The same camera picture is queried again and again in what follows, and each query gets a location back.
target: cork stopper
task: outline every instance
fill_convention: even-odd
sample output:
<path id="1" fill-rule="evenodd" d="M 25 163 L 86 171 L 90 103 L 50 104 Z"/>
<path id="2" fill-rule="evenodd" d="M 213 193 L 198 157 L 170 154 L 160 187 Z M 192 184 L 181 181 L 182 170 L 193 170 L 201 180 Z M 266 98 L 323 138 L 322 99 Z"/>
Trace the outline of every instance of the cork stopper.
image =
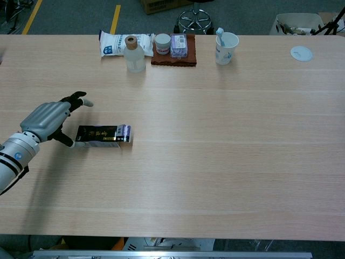
<path id="1" fill-rule="evenodd" d="M 135 50 L 138 47 L 138 42 L 135 36 L 127 36 L 125 39 L 126 46 L 129 50 Z"/>

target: chair wheel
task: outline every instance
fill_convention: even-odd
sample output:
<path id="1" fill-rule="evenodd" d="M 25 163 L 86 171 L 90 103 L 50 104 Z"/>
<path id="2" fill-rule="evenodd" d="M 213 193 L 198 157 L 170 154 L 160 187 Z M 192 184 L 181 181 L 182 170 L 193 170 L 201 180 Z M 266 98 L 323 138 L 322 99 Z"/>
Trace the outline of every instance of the chair wheel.
<path id="1" fill-rule="evenodd" d="M 211 23 L 211 27 L 209 27 L 209 28 L 207 29 L 206 34 L 207 34 L 207 35 L 213 35 L 213 34 L 215 34 L 215 28 L 213 28 L 212 23 Z"/>
<path id="2" fill-rule="evenodd" d="M 174 33 L 180 33 L 180 27 L 178 25 L 175 25 Z"/>

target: metal frame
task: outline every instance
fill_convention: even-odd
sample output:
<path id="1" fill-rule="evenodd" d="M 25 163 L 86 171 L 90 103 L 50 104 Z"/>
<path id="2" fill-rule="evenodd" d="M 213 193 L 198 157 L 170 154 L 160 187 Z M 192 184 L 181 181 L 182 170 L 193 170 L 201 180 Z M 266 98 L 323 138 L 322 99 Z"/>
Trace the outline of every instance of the metal frame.
<path id="1" fill-rule="evenodd" d="M 185 33 L 187 30 L 191 30 L 194 32 L 202 31 L 204 34 L 206 34 L 207 29 L 211 27 L 211 16 L 204 10 L 201 10 L 199 7 L 200 7 L 199 3 L 194 3 L 193 9 L 184 11 L 178 16 L 178 19 L 177 19 L 178 24 L 179 26 L 183 28 L 182 33 Z M 192 18 L 185 16 L 188 13 L 192 14 Z M 199 13 L 205 14 L 206 18 L 199 19 Z M 188 21 L 189 24 L 188 25 L 183 24 L 182 21 Z M 203 22 L 208 22 L 208 23 L 207 25 L 202 25 L 201 23 Z"/>
<path id="2" fill-rule="evenodd" d="M 33 253 L 34 259 L 311 259 L 311 253 L 280 252 L 226 252 L 226 251 L 83 251 L 40 250 Z"/>

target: white jar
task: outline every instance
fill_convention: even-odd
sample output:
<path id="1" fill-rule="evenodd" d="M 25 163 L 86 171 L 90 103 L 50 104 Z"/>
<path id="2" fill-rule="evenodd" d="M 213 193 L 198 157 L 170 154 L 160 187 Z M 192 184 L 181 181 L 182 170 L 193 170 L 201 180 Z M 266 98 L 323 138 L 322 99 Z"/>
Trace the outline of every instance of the white jar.
<path id="1" fill-rule="evenodd" d="M 155 38 L 156 50 L 160 55 L 166 55 L 170 51 L 171 37 L 165 33 L 158 34 Z"/>
<path id="2" fill-rule="evenodd" d="M 127 62 L 127 69 L 133 73 L 139 73 L 146 68 L 145 53 L 140 45 L 138 45 L 135 36 L 128 36 L 125 39 L 126 48 L 123 55 Z"/>

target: brown cloth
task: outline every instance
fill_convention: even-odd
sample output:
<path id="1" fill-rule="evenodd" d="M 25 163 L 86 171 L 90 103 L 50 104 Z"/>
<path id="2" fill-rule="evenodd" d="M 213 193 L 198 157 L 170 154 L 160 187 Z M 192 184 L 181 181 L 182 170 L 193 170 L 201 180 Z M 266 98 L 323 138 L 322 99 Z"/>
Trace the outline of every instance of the brown cloth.
<path id="1" fill-rule="evenodd" d="M 187 34 L 187 46 L 188 55 L 185 58 L 172 58 L 170 53 L 166 55 L 160 55 L 156 51 L 156 44 L 153 43 L 153 57 L 151 59 L 151 65 L 160 66 L 196 66 L 195 55 L 195 35 Z"/>

